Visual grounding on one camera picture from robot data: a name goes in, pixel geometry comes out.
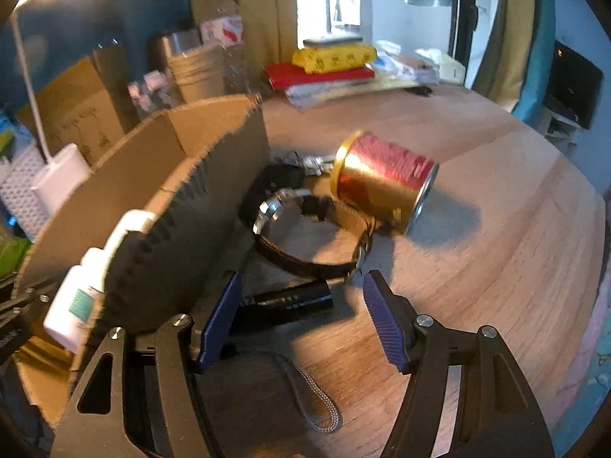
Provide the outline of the white plastic pill bottle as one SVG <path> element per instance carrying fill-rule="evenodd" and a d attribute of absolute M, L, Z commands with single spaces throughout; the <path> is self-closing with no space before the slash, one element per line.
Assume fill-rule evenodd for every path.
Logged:
<path fill-rule="evenodd" d="M 71 353 L 79 350 L 94 302 L 102 296 L 106 265 L 105 251 L 89 248 L 68 270 L 48 308 L 45 332 Z"/>

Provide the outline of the black flashlight with lanyard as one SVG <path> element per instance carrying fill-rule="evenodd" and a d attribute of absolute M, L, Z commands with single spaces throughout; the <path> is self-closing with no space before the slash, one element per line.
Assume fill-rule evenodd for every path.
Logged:
<path fill-rule="evenodd" d="M 333 295 L 325 280 L 309 281 L 282 290 L 271 290 L 244 297 L 234 316 L 230 336 L 246 337 L 266 333 L 332 309 Z M 341 428 L 342 417 L 336 403 L 320 388 L 315 378 L 304 367 L 271 350 L 257 350 L 257 353 L 268 355 L 282 369 L 295 405 L 307 426 L 323 434 L 333 433 Z M 307 408 L 304 389 L 307 389 L 327 411 L 325 420 L 321 420 L 314 411 Z"/>

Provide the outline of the white rectangular box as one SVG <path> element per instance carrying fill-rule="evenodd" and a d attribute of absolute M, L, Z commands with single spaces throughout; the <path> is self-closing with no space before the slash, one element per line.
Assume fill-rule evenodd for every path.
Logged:
<path fill-rule="evenodd" d="M 131 209 L 121 216 L 106 242 L 103 251 L 112 256 L 120 246 L 123 238 L 130 232 L 146 233 L 156 221 L 157 215 L 153 212 Z"/>

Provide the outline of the red gold tin can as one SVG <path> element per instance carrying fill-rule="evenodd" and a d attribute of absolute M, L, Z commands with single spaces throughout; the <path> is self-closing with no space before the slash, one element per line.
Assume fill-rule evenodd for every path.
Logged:
<path fill-rule="evenodd" d="M 329 185 L 340 201 L 406 235 L 438 171 L 435 160 L 361 130 L 336 152 Z"/>

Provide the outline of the brown strap wristwatch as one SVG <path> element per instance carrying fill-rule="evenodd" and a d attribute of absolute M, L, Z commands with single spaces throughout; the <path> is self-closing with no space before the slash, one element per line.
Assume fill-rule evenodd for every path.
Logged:
<path fill-rule="evenodd" d="M 255 250 L 275 267 L 300 278 L 348 281 L 371 250 L 375 226 L 374 218 L 332 197 L 283 188 L 259 205 L 252 231 Z M 315 261 L 317 249 L 338 231 L 354 238 L 354 251 Z"/>

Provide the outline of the torn cardboard box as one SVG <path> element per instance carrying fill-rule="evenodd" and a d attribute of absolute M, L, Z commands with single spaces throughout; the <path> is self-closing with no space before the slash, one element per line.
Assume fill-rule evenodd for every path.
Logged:
<path fill-rule="evenodd" d="M 224 273 L 221 254 L 233 242 L 238 209 L 268 158 L 261 99 L 231 95 L 154 114 L 96 162 L 37 236 L 16 290 L 64 276 L 88 249 L 106 245 L 129 211 L 152 219 L 140 238 L 112 251 L 106 298 L 74 357 L 42 328 L 16 354 L 25 394 L 48 424 L 60 422 L 106 330 L 153 331 L 191 311 Z"/>

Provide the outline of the key bunch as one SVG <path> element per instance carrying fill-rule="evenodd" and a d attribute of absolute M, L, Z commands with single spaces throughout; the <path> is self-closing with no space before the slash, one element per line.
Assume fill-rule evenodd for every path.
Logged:
<path fill-rule="evenodd" d="M 280 157 L 280 161 L 289 166 L 297 166 L 309 177 L 329 175 L 335 165 L 335 155 L 299 155 L 296 151 Z"/>

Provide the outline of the brown lamp carton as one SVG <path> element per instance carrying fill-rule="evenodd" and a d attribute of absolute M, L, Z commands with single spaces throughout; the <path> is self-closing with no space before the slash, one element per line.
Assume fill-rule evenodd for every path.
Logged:
<path fill-rule="evenodd" d="M 92 166 L 139 123 L 122 45 L 96 48 L 36 94 L 48 151 L 75 144 Z"/>

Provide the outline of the glass jar with labels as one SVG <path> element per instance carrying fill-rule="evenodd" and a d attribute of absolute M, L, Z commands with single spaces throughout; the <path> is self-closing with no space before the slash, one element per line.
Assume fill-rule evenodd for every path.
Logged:
<path fill-rule="evenodd" d="M 157 69 L 146 73 L 142 80 L 129 83 L 128 94 L 140 120 L 182 104 L 182 97 L 172 79 Z"/>

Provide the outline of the black monitor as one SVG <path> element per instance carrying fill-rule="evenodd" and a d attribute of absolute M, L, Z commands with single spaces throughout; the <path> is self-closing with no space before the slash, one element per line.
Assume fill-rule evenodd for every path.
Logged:
<path fill-rule="evenodd" d="M 562 42 L 555 42 L 544 106 L 581 128 L 590 129 L 604 73 Z"/>

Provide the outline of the white tissue box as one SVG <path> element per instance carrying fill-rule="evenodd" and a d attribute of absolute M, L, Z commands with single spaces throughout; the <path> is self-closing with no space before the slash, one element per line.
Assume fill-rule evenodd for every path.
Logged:
<path fill-rule="evenodd" d="M 419 48 L 416 53 L 431 61 L 438 69 L 441 83 L 463 85 L 466 79 L 466 67 L 439 48 Z"/>

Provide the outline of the red flat box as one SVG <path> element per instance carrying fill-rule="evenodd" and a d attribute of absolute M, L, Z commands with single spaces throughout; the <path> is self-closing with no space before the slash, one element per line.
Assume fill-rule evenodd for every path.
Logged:
<path fill-rule="evenodd" d="M 303 68 L 289 62 L 267 65 L 264 67 L 264 73 L 270 87 L 275 91 L 308 84 L 372 80 L 375 77 L 374 71 L 365 66 L 334 73 L 307 73 Z"/>

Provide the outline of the stainless steel tumbler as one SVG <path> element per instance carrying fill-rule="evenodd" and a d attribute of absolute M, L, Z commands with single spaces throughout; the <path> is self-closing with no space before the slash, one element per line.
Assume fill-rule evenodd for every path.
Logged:
<path fill-rule="evenodd" d="M 201 37 L 195 28 L 152 35 L 147 39 L 146 47 L 148 70 L 159 70 L 163 73 L 169 68 L 171 57 L 185 53 L 198 45 L 201 45 Z"/>

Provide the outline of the white small boxes pile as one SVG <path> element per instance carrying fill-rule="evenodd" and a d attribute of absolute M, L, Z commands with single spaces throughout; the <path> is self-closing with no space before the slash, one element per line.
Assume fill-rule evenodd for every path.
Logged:
<path fill-rule="evenodd" d="M 419 55 L 406 55 L 401 45 L 388 40 L 375 42 L 377 58 L 372 63 L 376 73 L 384 73 L 394 79 L 412 80 L 423 85 L 440 81 L 439 69 L 430 59 Z"/>

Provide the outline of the clear plastic water bottle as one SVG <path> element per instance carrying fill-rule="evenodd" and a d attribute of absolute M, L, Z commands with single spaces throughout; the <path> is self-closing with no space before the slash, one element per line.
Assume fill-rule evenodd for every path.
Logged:
<path fill-rule="evenodd" d="M 206 0 L 200 23 L 202 42 L 216 40 L 224 57 L 224 82 L 229 94 L 250 90 L 243 38 L 243 22 L 234 0 Z"/>

